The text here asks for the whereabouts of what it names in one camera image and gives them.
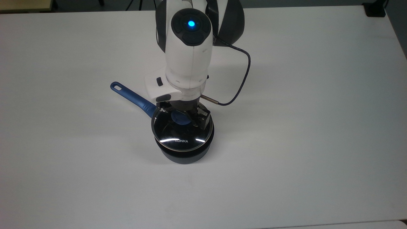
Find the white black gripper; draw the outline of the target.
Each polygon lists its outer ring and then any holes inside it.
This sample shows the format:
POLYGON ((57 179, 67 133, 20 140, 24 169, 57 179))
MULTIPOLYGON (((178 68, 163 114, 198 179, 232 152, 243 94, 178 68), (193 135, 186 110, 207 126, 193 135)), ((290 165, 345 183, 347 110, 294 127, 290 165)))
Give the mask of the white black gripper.
POLYGON ((195 126, 206 129, 211 112, 198 106, 204 84, 194 88, 182 88, 167 78, 166 68, 160 68, 144 77, 144 84, 151 102, 158 103, 160 112, 189 111, 195 126))

